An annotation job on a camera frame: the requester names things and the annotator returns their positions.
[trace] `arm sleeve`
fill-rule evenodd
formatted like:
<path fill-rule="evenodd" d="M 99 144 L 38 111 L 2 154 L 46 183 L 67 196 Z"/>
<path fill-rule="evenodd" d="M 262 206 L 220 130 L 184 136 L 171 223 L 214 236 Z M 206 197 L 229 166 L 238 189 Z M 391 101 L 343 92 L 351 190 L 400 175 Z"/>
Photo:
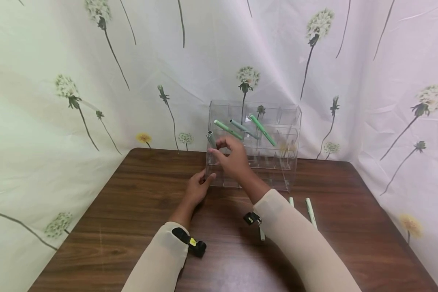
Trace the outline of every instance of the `arm sleeve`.
<path fill-rule="evenodd" d="M 172 234 L 180 224 L 167 222 L 152 238 L 133 268 L 122 292 L 174 292 L 180 270 L 188 253 L 188 245 Z"/>
<path fill-rule="evenodd" d="M 268 191 L 253 211 L 261 217 L 265 235 L 295 267 L 307 292 L 360 292 L 323 235 L 280 193 Z"/>

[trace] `wooden table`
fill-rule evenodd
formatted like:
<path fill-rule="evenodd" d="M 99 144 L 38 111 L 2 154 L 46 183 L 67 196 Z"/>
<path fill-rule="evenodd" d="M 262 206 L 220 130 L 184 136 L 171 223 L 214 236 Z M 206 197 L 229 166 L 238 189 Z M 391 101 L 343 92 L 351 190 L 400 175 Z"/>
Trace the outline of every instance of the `wooden table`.
<path fill-rule="evenodd" d="M 204 161 L 200 152 L 132 150 L 29 291 L 119 292 Z M 438 291 L 350 163 L 300 159 L 297 168 L 284 196 L 305 215 L 311 198 L 319 230 L 363 291 Z M 243 221 L 250 210 L 240 189 L 210 188 L 190 230 L 206 254 L 188 256 L 177 292 L 304 291 L 278 248 Z"/>

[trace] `clear acrylic organizer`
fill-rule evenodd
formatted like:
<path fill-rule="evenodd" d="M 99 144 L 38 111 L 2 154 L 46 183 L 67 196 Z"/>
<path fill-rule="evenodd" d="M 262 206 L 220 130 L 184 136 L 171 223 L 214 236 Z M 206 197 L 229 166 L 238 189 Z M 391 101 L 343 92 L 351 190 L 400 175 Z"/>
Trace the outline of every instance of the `clear acrylic organizer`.
<path fill-rule="evenodd" d="M 259 114 L 258 107 L 264 107 L 264 114 Z M 214 124 L 219 120 L 243 137 L 243 145 L 247 151 L 250 167 L 270 187 L 280 191 L 290 191 L 296 178 L 298 138 L 302 111 L 298 105 L 281 105 L 259 102 L 245 102 L 242 112 L 241 101 L 211 101 L 209 105 L 208 130 L 214 133 L 216 139 L 229 135 Z M 253 114 L 265 127 L 268 134 L 276 142 L 273 146 L 248 118 Z M 243 125 L 252 131 L 259 139 L 234 127 L 229 121 L 242 121 Z M 208 148 L 215 147 L 208 142 Z M 225 155 L 230 153 L 227 148 L 220 150 Z M 206 152 L 206 175 L 216 173 L 216 179 L 211 185 L 217 187 L 240 187 L 237 182 L 225 175 L 216 158 Z"/>

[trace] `white fabric backdrop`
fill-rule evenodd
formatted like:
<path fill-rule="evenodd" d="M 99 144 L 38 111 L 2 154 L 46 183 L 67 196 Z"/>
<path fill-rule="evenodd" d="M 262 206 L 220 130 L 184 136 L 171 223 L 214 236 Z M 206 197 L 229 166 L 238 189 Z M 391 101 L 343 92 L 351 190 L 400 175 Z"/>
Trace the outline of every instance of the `white fabric backdrop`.
<path fill-rule="evenodd" d="M 247 101 L 299 104 L 299 157 L 354 163 L 438 284 L 438 86 L 418 96 L 438 0 L 180 3 L 185 48 L 175 0 L 0 1 L 0 291 L 32 285 L 131 148 L 204 151 L 246 66 Z"/>

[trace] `hand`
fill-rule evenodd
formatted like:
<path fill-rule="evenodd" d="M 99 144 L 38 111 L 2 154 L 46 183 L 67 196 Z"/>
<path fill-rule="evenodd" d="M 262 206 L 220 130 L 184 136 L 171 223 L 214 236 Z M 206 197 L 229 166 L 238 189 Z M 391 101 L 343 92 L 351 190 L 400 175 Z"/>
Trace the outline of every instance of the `hand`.
<path fill-rule="evenodd" d="M 216 178 L 216 174 L 212 173 L 206 180 L 204 180 L 203 177 L 205 172 L 206 169 L 203 169 L 200 172 L 195 173 L 191 179 L 189 179 L 183 202 L 192 204 L 192 206 L 196 207 L 201 203 L 204 197 L 206 197 L 206 191 L 211 185 L 211 182 Z"/>
<path fill-rule="evenodd" d="M 247 151 L 238 139 L 231 136 L 221 137 L 216 141 L 218 149 L 227 147 L 231 151 L 225 156 L 218 149 L 208 149 L 224 169 L 226 175 L 235 179 L 247 193 L 253 204 L 256 204 L 271 188 L 251 170 Z"/>
<path fill-rule="evenodd" d="M 216 141 L 216 146 L 218 149 L 227 147 L 231 151 L 229 156 L 225 156 L 218 149 L 208 149 L 219 161 L 226 175 L 240 183 L 245 176 L 253 173 L 248 163 L 247 152 L 240 140 L 224 136 Z"/>

